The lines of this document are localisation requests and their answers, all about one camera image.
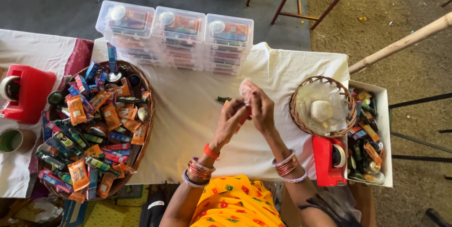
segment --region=woman's left hand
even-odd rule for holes
[[[222,109],[212,142],[219,146],[229,143],[239,122],[245,118],[250,119],[250,113],[250,106],[245,105],[243,98],[230,101]]]

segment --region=white cardboard box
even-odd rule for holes
[[[372,184],[367,182],[356,181],[347,177],[347,161],[342,168],[343,176],[347,180],[352,180],[359,183],[379,185],[385,187],[392,187],[392,157],[391,157],[391,131],[389,129],[389,109],[388,109],[388,94],[386,89],[377,86],[365,84],[358,81],[349,80],[349,88],[364,89],[368,92],[372,92],[376,97],[376,108],[378,115],[375,117],[376,124],[378,125],[378,136],[384,146],[383,162],[381,164],[381,172],[385,175],[386,179],[383,184]],[[341,139],[345,152],[347,152],[347,138]]]

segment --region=woman's hand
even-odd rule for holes
[[[249,116],[249,108],[243,102],[243,98],[233,99],[227,103],[220,114],[220,120],[218,120],[217,130],[215,131],[212,143],[218,144],[218,146],[229,143],[239,122]]]
[[[252,84],[249,92],[249,104],[254,125],[264,135],[275,131],[274,108],[275,103],[258,86]]]

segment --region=stacked plastic box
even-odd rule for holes
[[[236,75],[253,47],[252,19],[207,14],[204,35],[204,69]]]
[[[203,38],[206,15],[158,6],[151,34],[167,66],[204,70]]]
[[[126,60],[165,66],[157,44],[151,37],[155,9],[105,0],[96,29]]]

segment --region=wicker basket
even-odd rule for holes
[[[101,62],[100,63],[100,68],[97,72],[96,75],[99,75],[102,71],[102,69],[104,68],[108,68],[109,63],[108,62]],[[137,74],[140,78],[141,78],[141,86],[144,87],[147,91],[149,91],[150,93],[150,98],[149,101],[147,103],[147,108],[149,110],[150,113],[150,121],[149,121],[149,126],[146,132],[146,137],[145,137],[145,143],[143,146],[141,146],[140,148],[140,152],[137,155],[137,158],[135,160],[135,162],[133,163],[132,167],[134,170],[138,170],[138,167],[140,165],[141,160],[143,159],[143,156],[146,152],[146,148],[149,144],[149,138],[150,138],[150,133],[152,131],[152,127],[154,125],[154,118],[155,118],[155,101],[154,101],[154,92],[152,90],[152,87],[149,83],[149,81],[147,80],[146,76],[143,74],[143,72],[136,66],[132,65],[129,62],[125,62],[125,61],[118,61],[117,62],[118,65],[118,70],[120,70],[123,75],[125,76],[129,76],[131,74]],[[85,68],[83,70],[81,70],[79,73],[80,75],[85,75],[86,70],[88,68]],[[67,85],[64,86],[64,88],[62,89],[63,91],[67,91],[69,87]],[[141,96],[141,89],[140,88],[132,88],[133,93],[135,94],[135,96]],[[58,118],[58,113],[57,113],[57,108],[55,106],[51,106],[50,107],[50,117],[52,120],[54,120],[55,118]],[[41,137],[38,140],[38,145],[44,143],[43,139],[42,139],[42,134]],[[48,168],[48,169],[52,169],[51,165],[49,165],[48,163],[42,161],[41,159],[38,159],[38,164],[37,164],[37,170],[38,172]],[[113,182],[113,185],[110,189],[110,193],[109,196],[115,194],[119,189],[121,189],[132,177],[131,174],[127,174],[124,178],[118,178]],[[52,193],[64,198],[64,199],[68,199],[70,194],[67,193],[57,193],[55,187],[51,184],[48,184],[47,182],[43,182],[41,180],[41,182],[49,189],[49,191],[51,191]]]
[[[313,132],[311,129],[309,129],[306,125],[304,125],[301,117],[298,115],[298,111],[297,111],[297,107],[296,107],[296,97],[297,97],[297,93],[298,90],[308,84],[308,83],[313,83],[316,81],[320,81],[322,83],[330,83],[331,85],[336,85],[339,89],[341,89],[341,95],[344,96],[344,99],[347,101],[348,104],[348,109],[350,110],[350,113],[347,115],[347,129],[344,129],[340,132],[331,132],[329,136],[325,136],[324,134],[317,134],[315,132]],[[347,132],[349,132],[350,130],[352,130],[353,125],[355,124],[356,121],[356,108],[355,108],[355,102],[353,101],[352,95],[350,94],[350,92],[348,91],[348,89],[343,86],[340,82],[333,80],[329,77],[324,77],[324,76],[313,76],[310,78],[307,78],[306,80],[304,80],[297,88],[297,90],[295,90],[292,94],[292,96],[290,97],[290,101],[289,101],[289,114],[292,117],[292,120],[294,121],[294,123],[303,131],[312,135],[316,135],[319,137],[323,137],[323,138],[339,138],[344,136],[345,134],[347,134]]]

